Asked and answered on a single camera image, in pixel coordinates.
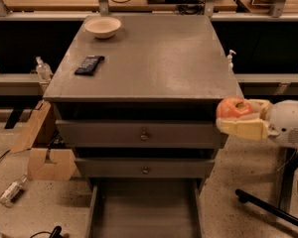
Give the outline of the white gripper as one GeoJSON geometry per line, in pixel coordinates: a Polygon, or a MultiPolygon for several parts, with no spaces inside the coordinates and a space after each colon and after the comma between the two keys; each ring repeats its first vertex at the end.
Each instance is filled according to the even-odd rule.
{"type": "Polygon", "coordinates": [[[218,117],[216,124],[222,133],[254,141],[268,137],[282,147],[298,150],[298,100],[273,105],[265,99],[247,99],[247,102],[256,118],[218,117]]]}

